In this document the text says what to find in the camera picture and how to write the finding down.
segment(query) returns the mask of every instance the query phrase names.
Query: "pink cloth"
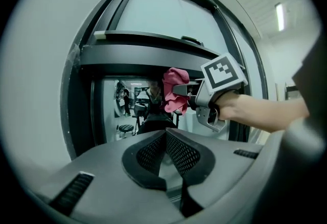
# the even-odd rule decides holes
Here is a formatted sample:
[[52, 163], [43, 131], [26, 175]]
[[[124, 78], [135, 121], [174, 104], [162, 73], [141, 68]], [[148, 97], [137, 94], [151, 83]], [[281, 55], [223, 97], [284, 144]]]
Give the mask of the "pink cloth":
[[166, 73], [164, 73], [162, 82], [166, 100], [165, 111], [174, 112], [179, 109], [179, 111], [182, 112], [182, 115], [184, 115], [188, 108], [188, 100], [190, 98], [174, 94], [173, 86], [189, 83], [189, 74], [185, 70], [170, 68]]

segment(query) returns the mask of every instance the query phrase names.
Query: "ceiling light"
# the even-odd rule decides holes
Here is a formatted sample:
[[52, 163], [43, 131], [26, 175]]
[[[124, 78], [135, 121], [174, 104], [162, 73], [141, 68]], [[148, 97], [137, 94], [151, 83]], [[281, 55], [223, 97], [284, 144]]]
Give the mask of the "ceiling light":
[[284, 12], [283, 6], [281, 3], [276, 5], [277, 19], [278, 19], [278, 30], [282, 31], [285, 28], [284, 25]]

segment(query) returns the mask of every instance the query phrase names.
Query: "black handle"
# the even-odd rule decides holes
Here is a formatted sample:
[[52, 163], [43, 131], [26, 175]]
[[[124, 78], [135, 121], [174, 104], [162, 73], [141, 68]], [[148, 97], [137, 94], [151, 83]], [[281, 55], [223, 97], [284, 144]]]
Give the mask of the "black handle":
[[189, 41], [189, 42], [192, 42], [192, 43], [195, 43], [197, 45], [200, 45], [200, 46], [203, 46], [204, 47], [203, 42], [201, 42], [201, 41], [199, 41], [199, 40], [197, 40], [195, 38], [182, 36], [181, 39], [186, 40], [186, 41]]

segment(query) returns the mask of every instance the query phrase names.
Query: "human arm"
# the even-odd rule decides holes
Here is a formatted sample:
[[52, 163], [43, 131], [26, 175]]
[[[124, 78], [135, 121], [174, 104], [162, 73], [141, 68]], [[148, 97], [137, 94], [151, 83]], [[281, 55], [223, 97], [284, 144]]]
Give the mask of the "human arm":
[[268, 132], [286, 129], [295, 119], [307, 117], [309, 111], [302, 98], [288, 101], [255, 99], [228, 92], [216, 101], [221, 120], [233, 120]]

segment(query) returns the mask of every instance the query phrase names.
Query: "stool seat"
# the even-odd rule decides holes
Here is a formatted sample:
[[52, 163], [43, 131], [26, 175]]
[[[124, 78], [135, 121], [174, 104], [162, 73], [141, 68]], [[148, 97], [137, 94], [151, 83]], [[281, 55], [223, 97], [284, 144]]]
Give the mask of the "stool seat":
[[133, 129], [134, 129], [134, 126], [132, 126], [132, 125], [122, 125], [119, 127], [119, 130], [123, 133], [133, 131]]

